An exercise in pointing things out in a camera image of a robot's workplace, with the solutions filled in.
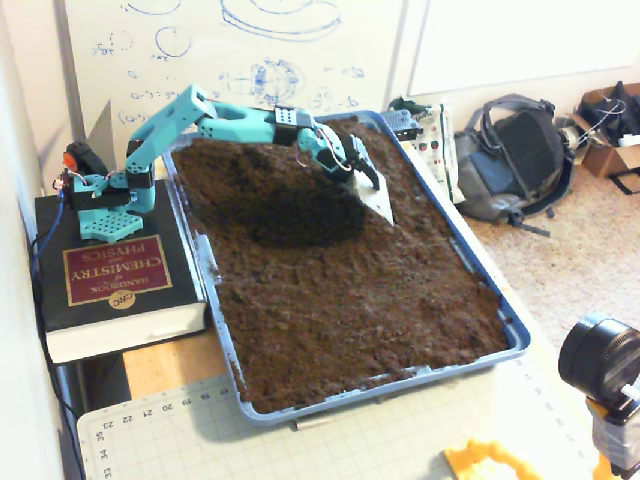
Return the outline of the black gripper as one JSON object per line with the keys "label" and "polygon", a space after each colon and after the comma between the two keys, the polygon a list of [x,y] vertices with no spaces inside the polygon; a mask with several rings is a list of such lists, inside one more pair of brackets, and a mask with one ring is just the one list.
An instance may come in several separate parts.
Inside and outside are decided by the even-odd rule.
{"label": "black gripper", "polygon": [[353,188],[356,191],[379,191],[381,181],[378,171],[373,166],[362,140],[353,135],[339,135],[341,153],[333,146],[331,140],[320,134],[327,145],[319,152],[319,164],[328,171],[328,175],[339,182],[345,182],[353,173]]}

